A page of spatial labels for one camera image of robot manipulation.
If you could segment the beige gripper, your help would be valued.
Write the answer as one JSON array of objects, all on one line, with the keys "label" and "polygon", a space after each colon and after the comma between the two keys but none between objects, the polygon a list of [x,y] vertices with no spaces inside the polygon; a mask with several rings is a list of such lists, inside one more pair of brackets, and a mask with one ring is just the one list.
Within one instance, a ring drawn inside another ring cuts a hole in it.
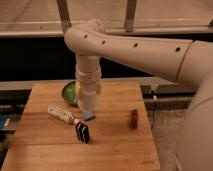
[{"label": "beige gripper", "polygon": [[101,94],[101,79],[102,73],[101,68],[97,67],[94,71],[86,70],[83,71],[79,67],[75,69],[75,94],[76,97],[79,96],[80,87],[81,86],[95,86],[96,87],[96,94]]}]

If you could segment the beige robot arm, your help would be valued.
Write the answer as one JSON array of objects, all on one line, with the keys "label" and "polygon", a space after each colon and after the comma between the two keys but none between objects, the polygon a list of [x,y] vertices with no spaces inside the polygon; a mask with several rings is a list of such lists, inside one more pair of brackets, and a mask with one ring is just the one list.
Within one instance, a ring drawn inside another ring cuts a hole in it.
[{"label": "beige robot arm", "polygon": [[181,127],[176,166],[213,171],[213,43],[111,36],[98,20],[72,26],[64,40],[76,53],[77,104],[83,111],[96,106],[101,57],[196,89]]}]

